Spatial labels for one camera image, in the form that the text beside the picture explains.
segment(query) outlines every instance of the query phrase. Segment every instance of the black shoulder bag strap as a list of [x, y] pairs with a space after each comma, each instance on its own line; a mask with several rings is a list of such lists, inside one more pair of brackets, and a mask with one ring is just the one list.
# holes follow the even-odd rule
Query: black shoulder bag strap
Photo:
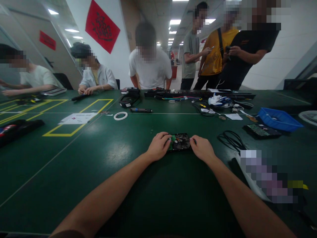
[[218, 28], [218, 37], [219, 37], [221, 58], [223, 58], [224, 57], [224, 46], [222, 45], [221, 28]]

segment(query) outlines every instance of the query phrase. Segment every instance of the person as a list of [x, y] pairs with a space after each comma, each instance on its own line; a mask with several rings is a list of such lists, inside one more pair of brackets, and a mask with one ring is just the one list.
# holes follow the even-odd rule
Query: person
[[223, 27], [213, 31], [208, 36], [203, 50], [207, 47], [214, 48], [210, 54], [201, 58], [198, 80], [194, 87], [195, 90], [201, 90], [206, 83], [206, 89], [216, 88], [218, 84], [218, 76], [223, 68], [222, 56], [225, 48], [231, 44], [233, 38], [239, 32], [237, 29], [232, 29], [232, 24], [234, 23], [237, 15], [238, 10], [227, 11]]
[[30, 63], [25, 58], [23, 51], [0, 44], [0, 61], [1, 63], [10, 64], [12, 68], [21, 70], [19, 85], [9, 84], [0, 79], [0, 86], [13, 89], [2, 91], [5, 96], [11, 97], [48, 91], [55, 88], [64, 88], [47, 68]]
[[207, 56], [211, 49], [206, 47], [199, 52], [199, 38], [197, 31], [203, 27], [207, 18], [208, 5], [206, 2], [199, 3], [193, 12], [193, 28], [184, 39], [184, 54], [182, 55], [182, 83], [181, 89], [190, 90], [196, 74], [196, 62], [201, 56]]
[[257, 0], [257, 7], [252, 7], [252, 30], [240, 31], [232, 40], [229, 53], [224, 53], [226, 63], [217, 89], [239, 90], [251, 67], [271, 52], [280, 24], [267, 23], [267, 9], [272, 1]]
[[[170, 138], [167, 132], [158, 133], [147, 152], [90, 192], [50, 237], [94, 237], [118, 209], [143, 171], [166, 154]], [[286, 224], [222, 163], [207, 139], [194, 135], [190, 144], [195, 155], [213, 171], [246, 237], [295, 237]]]
[[72, 56], [85, 65], [83, 79], [79, 84], [78, 93], [80, 95], [91, 95], [96, 90], [118, 89], [116, 79], [111, 69], [99, 63], [91, 52], [89, 45], [76, 42], [70, 48]]
[[171, 60], [168, 55], [156, 47], [156, 32], [149, 22], [141, 22], [135, 30], [136, 49], [129, 56], [129, 76], [134, 87], [169, 89], [172, 82]]

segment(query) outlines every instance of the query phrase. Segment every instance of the white cloth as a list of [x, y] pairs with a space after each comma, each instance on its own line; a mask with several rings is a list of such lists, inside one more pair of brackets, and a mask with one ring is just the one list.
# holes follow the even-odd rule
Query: white cloth
[[[113, 89], [118, 89], [116, 78], [111, 69], [108, 69], [102, 64], [98, 69], [98, 83], [99, 85], [109, 84]], [[83, 80], [79, 85], [85, 85], [87, 88], [97, 86], [91, 69], [84, 70]]]
[[155, 58], [149, 61], [135, 49], [130, 54], [129, 65], [129, 76], [138, 73], [141, 89], [164, 88], [165, 78], [172, 78], [171, 60], [161, 49], [157, 49]]
[[51, 84], [62, 89], [64, 88], [51, 71], [39, 65], [30, 73], [20, 72], [20, 83], [33, 88], [46, 84]]

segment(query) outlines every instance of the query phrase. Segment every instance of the red banner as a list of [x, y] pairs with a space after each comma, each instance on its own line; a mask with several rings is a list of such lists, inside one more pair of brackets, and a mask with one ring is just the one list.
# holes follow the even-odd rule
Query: red banner
[[49, 37], [47, 34], [40, 30], [40, 42], [50, 47], [52, 50], [56, 50], [56, 41]]
[[101, 7], [92, 0], [86, 21], [86, 32], [111, 54], [120, 29]]

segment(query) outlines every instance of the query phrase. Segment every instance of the white tape roll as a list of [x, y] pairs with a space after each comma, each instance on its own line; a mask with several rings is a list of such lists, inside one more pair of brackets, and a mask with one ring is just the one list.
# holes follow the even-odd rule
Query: white tape roll
[[[124, 114], [124, 117], [122, 117], [122, 118], [117, 118], [117, 116], [118, 116], [118, 115], [121, 115], [121, 114]], [[114, 115], [113, 118], [114, 118], [116, 121], [121, 121], [121, 120], [123, 120], [123, 119], [126, 119], [127, 116], [128, 116], [128, 114], [127, 114], [126, 112], [118, 112], [116, 115]]]

